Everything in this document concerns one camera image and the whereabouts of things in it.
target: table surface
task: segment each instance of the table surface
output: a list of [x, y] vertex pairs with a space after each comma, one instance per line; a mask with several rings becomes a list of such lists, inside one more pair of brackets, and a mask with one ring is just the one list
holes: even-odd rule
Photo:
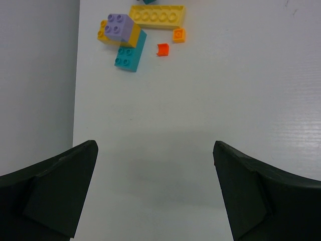
[[232, 240], [216, 140], [321, 180], [321, 1], [159, 2], [186, 6], [187, 41], [146, 29], [129, 73], [96, 36], [141, 3], [81, 0], [74, 145], [94, 139], [99, 155], [76, 241]]

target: teal brick stud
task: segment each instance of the teal brick stud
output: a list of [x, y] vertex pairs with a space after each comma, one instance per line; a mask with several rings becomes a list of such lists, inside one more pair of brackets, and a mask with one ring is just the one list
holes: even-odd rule
[[144, 48], [147, 34], [141, 30], [136, 48], [119, 47], [115, 66], [131, 72], [136, 72]]

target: purple brick stud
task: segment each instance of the purple brick stud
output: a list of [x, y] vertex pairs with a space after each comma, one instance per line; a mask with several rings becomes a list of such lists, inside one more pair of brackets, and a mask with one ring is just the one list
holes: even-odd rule
[[105, 36], [111, 40], [128, 42], [134, 21], [126, 14], [110, 14], [107, 19]]

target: small orange block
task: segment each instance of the small orange block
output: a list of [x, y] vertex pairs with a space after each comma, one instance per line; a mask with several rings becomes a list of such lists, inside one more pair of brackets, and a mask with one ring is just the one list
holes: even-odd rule
[[185, 29], [174, 29], [173, 31], [173, 42], [184, 43], [186, 37]]
[[158, 46], [158, 56], [168, 56], [170, 51], [170, 46], [168, 44], [157, 44]]

